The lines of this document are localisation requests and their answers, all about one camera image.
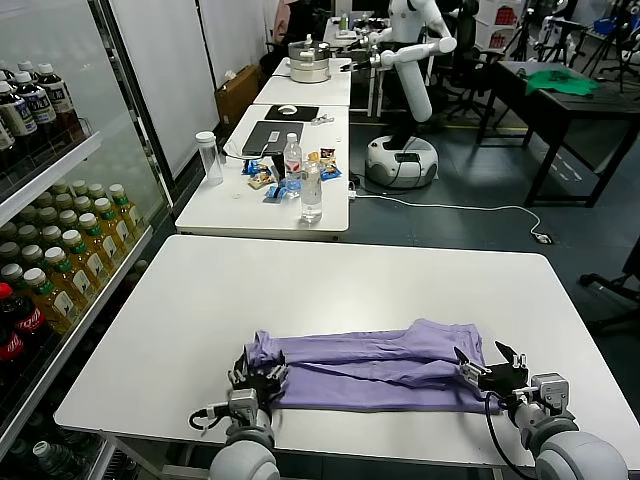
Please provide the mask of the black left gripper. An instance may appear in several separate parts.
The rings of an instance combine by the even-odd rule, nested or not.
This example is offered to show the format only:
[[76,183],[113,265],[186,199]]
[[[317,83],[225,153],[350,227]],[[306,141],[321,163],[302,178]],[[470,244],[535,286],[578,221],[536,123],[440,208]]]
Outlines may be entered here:
[[253,389],[257,393],[258,403],[271,405],[283,397],[283,383],[288,374],[287,364],[265,367],[263,375],[250,376],[250,364],[246,351],[235,361],[228,371],[228,380],[234,390]]

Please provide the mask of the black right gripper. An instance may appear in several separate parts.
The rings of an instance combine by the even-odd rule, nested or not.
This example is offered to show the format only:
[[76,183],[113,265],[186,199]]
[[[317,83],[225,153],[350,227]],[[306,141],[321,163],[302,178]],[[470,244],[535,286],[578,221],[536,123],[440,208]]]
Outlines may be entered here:
[[454,348],[454,353],[458,359],[460,375],[467,383],[481,391],[509,396],[514,390],[528,385],[527,358],[524,353],[517,353],[500,341],[495,341],[495,346],[505,361],[488,368],[472,362],[458,347]]

